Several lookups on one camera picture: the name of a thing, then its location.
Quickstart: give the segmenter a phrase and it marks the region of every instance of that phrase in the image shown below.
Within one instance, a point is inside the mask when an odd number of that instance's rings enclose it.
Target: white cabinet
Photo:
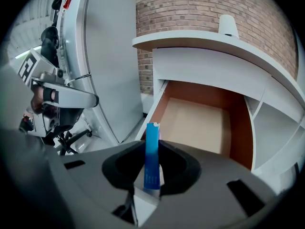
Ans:
[[[253,123],[241,94],[203,84],[166,81],[136,140],[145,139],[148,122],[160,123],[162,140],[218,153],[252,169]]]
[[[302,127],[289,142],[253,173],[268,184],[277,194],[290,188],[297,175],[295,164],[302,169],[305,153],[305,132]]]
[[[279,152],[298,128],[298,123],[277,109],[263,104],[254,119],[257,169]]]
[[[199,48],[153,50],[153,77],[205,84],[261,100],[269,73],[241,58]]]
[[[263,101],[283,112],[296,122],[299,122],[304,115],[304,109],[296,98],[272,77],[268,81]]]

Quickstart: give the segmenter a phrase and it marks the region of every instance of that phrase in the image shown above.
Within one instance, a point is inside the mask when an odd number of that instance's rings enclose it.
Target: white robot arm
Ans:
[[[74,125],[84,108],[93,108],[99,103],[97,95],[66,86],[63,71],[33,49],[22,63],[18,75],[32,90],[39,86],[44,91],[55,92],[54,99],[44,97],[40,113],[35,113],[32,106],[28,107],[33,122],[33,130],[27,131],[29,135],[46,137],[57,126]]]

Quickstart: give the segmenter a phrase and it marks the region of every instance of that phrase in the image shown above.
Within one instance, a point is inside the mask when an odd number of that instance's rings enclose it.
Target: gray surface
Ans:
[[[82,91],[90,92],[93,94],[95,93],[93,89],[93,81],[91,77],[85,77],[77,81],[74,81],[72,82],[72,86]],[[102,112],[100,103],[92,109],[84,109],[83,113],[90,127],[92,128],[94,135],[97,135],[100,138],[102,138],[104,141],[106,141],[109,144],[109,146],[118,145],[118,141],[115,138],[112,130],[110,129],[105,119],[105,115]]]
[[[89,0],[85,20],[88,67],[103,113],[119,142],[142,118],[135,0]]]
[[[226,185],[237,179],[263,202],[275,197],[264,182],[233,160],[181,144],[175,146],[197,158],[202,166],[200,179],[183,194],[163,196],[143,228],[219,228],[246,219]]]
[[[109,213],[118,206],[125,204],[128,191],[114,188],[102,173],[102,164],[108,157],[131,147],[134,142],[107,148],[95,152],[82,153],[71,156],[63,156],[63,163],[82,160],[85,165],[68,170],[69,175],[81,190],[90,197],[97,205],[104,208]]]
[[[0,87],[0,128],[17,130],[34,94],[9,65],[0,66]]]
[[[50,168],[54,181],[60,190],[62,198],[66,201],[75,228],[134,228],[131,224],[112,215],[100,204],[96,203],[92,197],[88,196],[86,192],[84,193],[82,187],[74,181],[64,167],[55,149],[47,148],[46,151],[51,163]]]

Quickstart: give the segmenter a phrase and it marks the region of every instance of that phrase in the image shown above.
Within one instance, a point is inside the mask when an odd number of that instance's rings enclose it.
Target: white shelf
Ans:
[[[265,103],[262,104],[254,119],[256,136],[254,168],[259,168],[282,149],[298,126],[299,124],[287,115]]]
[[[249,112],[249,117],[250,117],[250,123],[251,123],[251,128],[252,128],[252,142],[253,142],[253,157],[252,157],[252,167],[251,167],[251,171],[254,170],[254,167],[255,167],[255,161],[256,161],[256,134],[255,134],[255,127],[254,127],[254,117],[253,114],[251,113],[251,106],[250,106],[250,103],[249,103],[249,99],[250,99],[250,102],[252,104],[252,108],[255,108],[255,106],[257,105],[257,109],[258,109],[258,104],[256,104],[256,102],[259,103],[259,101],[253,99],[253,98],[249,98],[249,97],[246,97],[244,96],[244,99],[245,99],[245,102],[246,102],[246,105],[247,105],[247,108],[248,108],[248,112]]]
[[[303,107],[297,99],[273,77],[270,77],[268,80],[263,102],[283,112],[296,122],[299,122],[303,118]]]
[[[305,95],[289,72],[268,54],[239,39],[209,31],[163,31],[136,37],[132,40],[132,45],[151,52],[156,48],[188,47],[236,56],[271,74],[305,108]]]
[[[280,175],[293,166],[304,154],[305,130],[299,127],[289,142],[259,169],[261,173]]]
[[[288,170],[280,175],[281,192],[291,188],[296,180],[295,166],[292,165]]]
[[[249,110],[251,112],[251,115],[253,117],[253,119],[255,119],[259,109],[260,109],[260,101],[254,99],[254,98],[251,98],[251,97],[247,97],[245,96],[248,104],[249,104]]]
[[[142,136],[143,136],[143,134],[144,134],[144,132],[146,130],[147,123],[150,122],[150,120],[151,120],[151,118],[153,116],[153,113],[155,112],[155,110],[156,110],[160,100],[162,99],[162,96],[163,96],[163,93],[164,93],[164,91],[166,89],[167,84],[168,84],[168,81],[165,81],[163,86],[162,86],[162,88],[160,89],[160,91],[155,93],[156,98],[154,99],[153,105],[152,105],[149,113],[147,114],[147,116],[146,116],[146,118],[145,118],[145,120],[144,120],[144,122],[143,122],[143,124],[142,124],[142,126],[141,126],[141,128],[140,128],[140,130],[139,130],[139,132],[137,134],[137,136],[134,139],[135,141],[140,141],[141,140],[141,138],[142,138]]]
[[[153,50],[153,78],[223,88],[261,100],[270,74],[238,57],[199,48]]]

